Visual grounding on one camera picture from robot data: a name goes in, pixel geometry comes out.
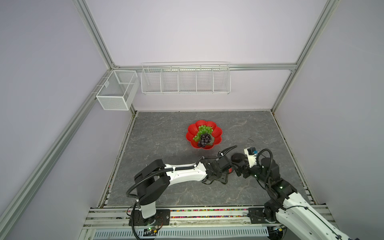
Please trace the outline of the dark fake avocado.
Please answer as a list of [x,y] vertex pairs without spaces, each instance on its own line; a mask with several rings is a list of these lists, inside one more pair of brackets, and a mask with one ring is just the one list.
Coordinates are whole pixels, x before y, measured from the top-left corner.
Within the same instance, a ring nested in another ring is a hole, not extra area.
[[231,156],[231,161],[233,164],[241,165],[247,161],[247,156],[243,153],[235,153]]

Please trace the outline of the dark purple fake grape bunch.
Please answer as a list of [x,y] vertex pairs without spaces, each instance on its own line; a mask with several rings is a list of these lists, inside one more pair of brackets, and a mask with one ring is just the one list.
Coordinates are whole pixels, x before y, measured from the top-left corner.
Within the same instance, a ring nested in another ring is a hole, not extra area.
[[211,142],[211,140],[212,140],[212,136],[210,134],[202,134],[198,141],[198,147],[199,148],[207,147],[208,144]]

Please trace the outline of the green fake grape bunch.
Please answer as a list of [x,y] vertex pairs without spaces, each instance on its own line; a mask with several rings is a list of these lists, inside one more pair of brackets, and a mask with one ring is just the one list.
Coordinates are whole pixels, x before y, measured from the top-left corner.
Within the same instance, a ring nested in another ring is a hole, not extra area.
[[201,139],[206,139],[207,136],[211,136],[214,129],[213,127],[202,125],[198,127],[198,132],[193,137],[195,142],[199,142]]

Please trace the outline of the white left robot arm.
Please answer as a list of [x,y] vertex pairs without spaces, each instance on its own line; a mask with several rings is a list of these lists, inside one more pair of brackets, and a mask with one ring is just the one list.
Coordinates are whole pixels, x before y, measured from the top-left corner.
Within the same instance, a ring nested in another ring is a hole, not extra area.
[[165,164],[158,159],[135,175],[135,183],[126,192],[128,198],[135,198],[143,219],[157,215],[156,201],[172,185],[184,182],[210,184],[219,181],[226,184],[233,168],[230,160],[219,154],[216,157],[200,158],[185,165]]

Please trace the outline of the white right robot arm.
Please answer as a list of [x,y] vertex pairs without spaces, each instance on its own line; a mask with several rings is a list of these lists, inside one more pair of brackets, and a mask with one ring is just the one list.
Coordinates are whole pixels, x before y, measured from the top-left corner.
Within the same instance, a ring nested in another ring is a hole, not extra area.
[[265,203],[264,218],[279,222],[301,240],[348,240],[350,237],[337,229],[318,213],[297,191],[284,180],[271,150],[245,149],[231,157],[234,171],[244,178],[253,177],[266,191],[270,200]]

